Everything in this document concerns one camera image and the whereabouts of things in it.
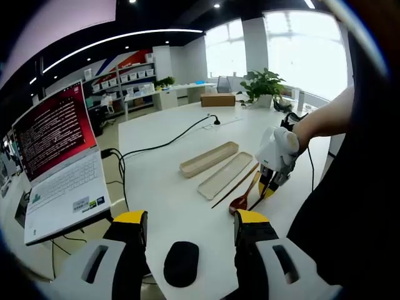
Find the red spoon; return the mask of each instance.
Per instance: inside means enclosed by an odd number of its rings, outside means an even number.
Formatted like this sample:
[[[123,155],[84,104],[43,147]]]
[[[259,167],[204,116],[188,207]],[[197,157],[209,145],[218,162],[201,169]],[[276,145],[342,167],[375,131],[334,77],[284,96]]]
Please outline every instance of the red spoon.
[[[257,171],[257,173],[254,175],[251,184],[247,191],[244,193],[243,196],[237,197],[234,201],[232,201],[229,205],[229,213],[233,216],[235,211],[237,209],[244,209],[246,210],[248,208],[248,196],[251,191],[251,189],[254,187],[254,185],[259,181],[261,177],[260,171]]]

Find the beige tray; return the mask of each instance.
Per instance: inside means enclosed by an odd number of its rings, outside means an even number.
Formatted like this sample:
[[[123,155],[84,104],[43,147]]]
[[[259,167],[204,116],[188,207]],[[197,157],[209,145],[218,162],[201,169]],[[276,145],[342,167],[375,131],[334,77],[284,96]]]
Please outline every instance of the beige tray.
[[[225,188],[243,169],[253,160],[253,157],[240,152],[225,166],[199,185],[197,190],[207,199],[211,200]]]
[[[234,142],[226,142],[223,145],[220,145],[213,150],[200,154],[195,158],[192,158],[188,161],[182,162],[179,165],[183,176],[186,178],[191,178],[206,169],[215,166],[217,163],[220,163],[224,159],[232,156],[237,153],[239,150],[239,145]]]

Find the robotic hand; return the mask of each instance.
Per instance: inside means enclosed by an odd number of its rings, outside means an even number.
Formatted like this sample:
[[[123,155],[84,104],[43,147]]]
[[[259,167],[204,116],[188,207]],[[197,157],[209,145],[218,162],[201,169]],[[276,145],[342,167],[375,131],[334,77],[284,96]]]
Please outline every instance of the robotic hand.
[[[261,164],[260,200],[272,195],[290,178],[289,173],[294,169],[298,152],[299,141],[293,132],[285,127],[278,127],[273,132],[267,129],[256,154]]]

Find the monitor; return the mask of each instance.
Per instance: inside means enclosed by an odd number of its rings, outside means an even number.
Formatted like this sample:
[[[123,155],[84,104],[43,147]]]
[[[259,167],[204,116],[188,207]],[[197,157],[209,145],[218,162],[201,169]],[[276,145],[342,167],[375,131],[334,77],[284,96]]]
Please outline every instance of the monitor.
[[[23,114],[12,130],[29,181],[96,146],[81,82],[43,99]]]

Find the ceiling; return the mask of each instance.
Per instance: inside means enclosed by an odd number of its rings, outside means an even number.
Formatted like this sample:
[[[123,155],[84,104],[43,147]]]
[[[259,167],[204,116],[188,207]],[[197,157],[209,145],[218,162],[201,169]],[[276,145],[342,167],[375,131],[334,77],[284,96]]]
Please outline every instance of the ceiling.
[[[29,18],[45,1],[28,1],[23,8],[18,1],[11,2],[8,15],[15,16],[12,24],[6,24],[1,18],[1,28],[7,30],[0,36],[0,61],[5,61],[18,38],[19,33]],[[213,6],[221,4],[219,9]],[[313,0],[316,9],[329,11],[322,2]],[[35,60],[43,57],[44,68],[56,62],[65,55],[88,44],[119,34],[150,29],[198,29],[206,31],[226,21],[242,18],[243,20],[257,18],[262,11],[272,9],[308,9],[304,0],[137,0],[131,4],[129,0],[116,1],[116,20],[75,32],[51,44],[38,55],[26,62],[0,90],[0,98],[14,93],[21,85],[29,84],[35,77]],[[84,67],[94,61],[109,58],[124,52],[165,45],[184,46],[198,38],[199,33],[152,33],[124,37],[91,47],[58,64],[48,71],[42,82],[30,86],[31,92],[36,93],[40,86],[50,86],[69,73]]]

